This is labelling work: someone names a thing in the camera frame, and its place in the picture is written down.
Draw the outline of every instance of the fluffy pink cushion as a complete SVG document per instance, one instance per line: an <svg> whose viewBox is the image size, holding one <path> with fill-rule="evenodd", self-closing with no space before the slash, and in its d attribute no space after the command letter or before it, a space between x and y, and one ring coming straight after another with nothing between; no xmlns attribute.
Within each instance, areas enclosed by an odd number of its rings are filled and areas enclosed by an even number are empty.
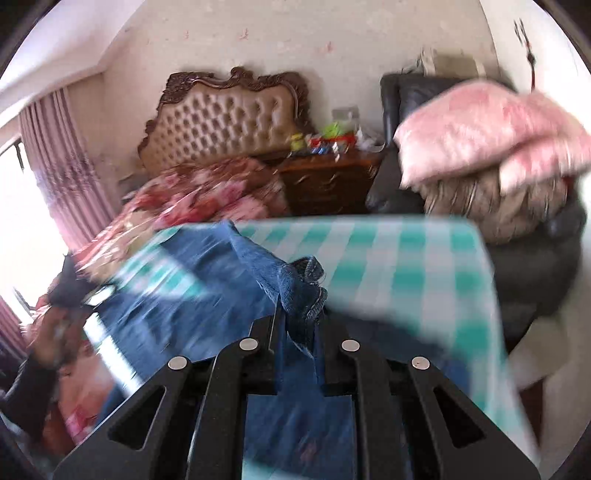
<svg viewBox="0 0 591 480"><path fill-rule="evenodd" d="M401 187L480 170L517 144L557 133L557 124L497 83L463 82L413 112L394 140Z"/></svg>
<svg viewBox="0 0 591 480"><path fill-rule="evenodd" d="M590 168L591 135L536 140L518 148L501 163L501 193L552 177L572 176Z"/></svg>
<svg viewBox="0 0 591 480"><path fill-rule="evenodd" d="M524 97L527 104L537 108L546 118L552 120L559 133L567 137L576 137L587 133L584 126L581 125L574 115L568 113L557 103L546 97L538 90L534 90Z"/></svg>

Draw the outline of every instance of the ceiling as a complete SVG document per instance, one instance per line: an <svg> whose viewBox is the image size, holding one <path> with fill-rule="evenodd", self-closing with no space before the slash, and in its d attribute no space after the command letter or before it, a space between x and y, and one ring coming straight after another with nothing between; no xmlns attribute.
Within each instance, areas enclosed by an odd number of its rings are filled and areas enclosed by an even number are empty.
<svg viewBox="0 0 591 480"><path fill-rule="evenodd" d="M0 77L0 127L35 97L104 70L106 53L144 0L61 0Z"/></svg>

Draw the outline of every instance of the screw head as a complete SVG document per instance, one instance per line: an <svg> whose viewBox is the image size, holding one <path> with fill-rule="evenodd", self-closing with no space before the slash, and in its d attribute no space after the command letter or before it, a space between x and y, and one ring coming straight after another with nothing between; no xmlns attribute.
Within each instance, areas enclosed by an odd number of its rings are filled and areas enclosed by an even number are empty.
<svg viewBox="0 0 591 480"><path fill-rule="evenodd" d="M347 352L356 352L357 350L359 350L359 347L361 346L357 340L352 339L345 340L340 345L341 347L343 347L343 350L346 350Z"/></svg>
<svg viewBox="0 0 591 480"><path fill-rule="evenodd" d="M243 338L239 345L242 350L250 351L258 347L258 342L254 338Z"/></svg>
<svg viewBox="0 0 591 480"><path fill-rule="evenodd" d="M189 362L183 356L174 356L168 361L168 368L171 370L182 370Z"/></svg>
<svg viewBox="0 0 591 480"><path fill-rule="evenodd" d="M423 356L416 356L415 358L413 358L413 360L411 361L411 364L413 365L414 368L416 368L417 370L426 370L427 368L429 368L429 366L431 365L431 363L429 362L429 360L427 360L425 357Z"/></svg>

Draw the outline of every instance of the tufted headboard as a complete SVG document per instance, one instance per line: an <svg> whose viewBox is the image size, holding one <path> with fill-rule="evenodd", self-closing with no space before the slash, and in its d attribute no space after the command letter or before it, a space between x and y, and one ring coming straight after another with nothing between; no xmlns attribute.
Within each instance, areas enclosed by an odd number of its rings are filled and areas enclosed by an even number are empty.
<svg viewBox="0 0 591 480"><path fill-rule="evenodd" d="M296 72L255 79L234 67L227 80L208 72L173 73L138 154L150 176L186 161L281 156L291 135L311 130L308 106L306 82Z"/></svg>

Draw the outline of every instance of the sunlight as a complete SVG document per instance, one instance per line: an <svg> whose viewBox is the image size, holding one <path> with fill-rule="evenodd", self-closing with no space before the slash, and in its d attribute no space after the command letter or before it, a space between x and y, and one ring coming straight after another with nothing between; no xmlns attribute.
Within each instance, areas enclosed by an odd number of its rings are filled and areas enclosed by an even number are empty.
<svg viewBox="0 0 591 480"><path fill-rule="evenodd" d="M0 155L0 225L1 281L34 306L61 271L67 247L49 215L22 143Z"/></svg>

